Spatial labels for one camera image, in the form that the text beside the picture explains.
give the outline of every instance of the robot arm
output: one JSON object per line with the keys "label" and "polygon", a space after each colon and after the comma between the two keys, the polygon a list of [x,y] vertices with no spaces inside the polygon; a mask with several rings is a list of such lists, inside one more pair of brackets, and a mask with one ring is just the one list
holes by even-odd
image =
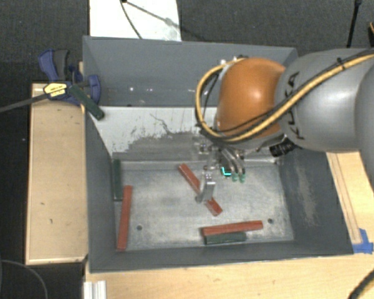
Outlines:
{"label": "robot arm", "polygon": [[[207,125],[201,96],[220,73],[217,114]],[[262,148],[276,156],[296,146],[359,150],[374,190],[374,49],[318,52],[287,68],[267,59],[234,59],[199,82],[196,117],[214,145],[241,156]]]}

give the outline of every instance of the blue clamp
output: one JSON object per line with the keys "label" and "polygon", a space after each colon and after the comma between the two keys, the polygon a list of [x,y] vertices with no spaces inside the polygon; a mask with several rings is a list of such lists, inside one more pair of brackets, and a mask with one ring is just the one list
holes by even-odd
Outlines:
{"label": "blue clamp", "polygon": [[[54,49],[47,49],[43,51],[38,57],[40,69],[47,75],[50,83],[61,81],[69,88],[72,85],[72,82],[65,80],[65,74],[63,73],[65,69],[70,70],[74,80],[73,83],[82,81],[82,74],[74,66],[70,65],[69,68],[66,68],[66,57],[68,56],[68,52],[64,52],[64,50],[58,50],[57,55],[59,56],[56,56],[55,52],[56,51]],[[86,87],[90,87],[90,98],[94,101],[94,103],[98,104],[101,96],[100,81],[98,80],[98,77],[96,75],[90,75],[87,79],[88,83],[86,83]],[[80,105],[80,102],[75,97],[69,94],[64,94],[59,97],[52,98],[52,100],[60,100],[70,104]]]}
{"label": "blue clamp", "polygon": [[353,244],[353,252],[355,254],[372,254],[374,252],[374,243],[368,241],[366,230],[359,228],[362,237],[361,244]]}

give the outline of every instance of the red block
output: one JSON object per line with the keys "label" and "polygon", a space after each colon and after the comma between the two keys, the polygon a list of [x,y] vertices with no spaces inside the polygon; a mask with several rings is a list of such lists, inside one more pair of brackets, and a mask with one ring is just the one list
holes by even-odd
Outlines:
{"label": "red block", "polygon": [[[183,177],[186,179],[188,184],[193,188],[194,192],[198,195],[201,192],[199,189],[199,179],[185,164],[179,165],[178,170],[180,174],[183,175]],[[206,201],[205,206],[209,209],[213,216],[217,216],[223,211],[219,204],[213,198],[210,201]]]}
{"label": "red block", "polygon": [[247,232],[251,230],[263,229],[262,221],[237,222],[234,224],[217,225],[201,228],[202,234],[205,236],[227,234],[230,232]]}
{"label": "red block", "polygon": [[120,213],[119,232],[117,250],[125,251],[127,247],[127,237],[129,231],[130,208],[132,206],[133,186],[123,187],[122,209]]}

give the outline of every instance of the blue tape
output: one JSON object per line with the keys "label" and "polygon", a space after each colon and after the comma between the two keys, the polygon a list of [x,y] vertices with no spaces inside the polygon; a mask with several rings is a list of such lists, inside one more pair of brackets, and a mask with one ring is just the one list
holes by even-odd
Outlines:
{"label": "blue tape", "polygon": [[372,254],[374,252],[374,243],[368,241],[367,233],[365,229],[359,228],[360,235],[362,237],[361,244],[352,244],[353,252],[355,254]]}

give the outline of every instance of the white paper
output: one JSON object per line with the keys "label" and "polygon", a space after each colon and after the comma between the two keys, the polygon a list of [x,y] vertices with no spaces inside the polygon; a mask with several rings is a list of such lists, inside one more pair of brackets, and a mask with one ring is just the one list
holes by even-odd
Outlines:
{"label": "white paper", "polygon": [[[128,2],[123,5],[143,39],[181,41],[176,0]],[[138,39],[122,11],[119,0],[90,0],[90,35]]]}

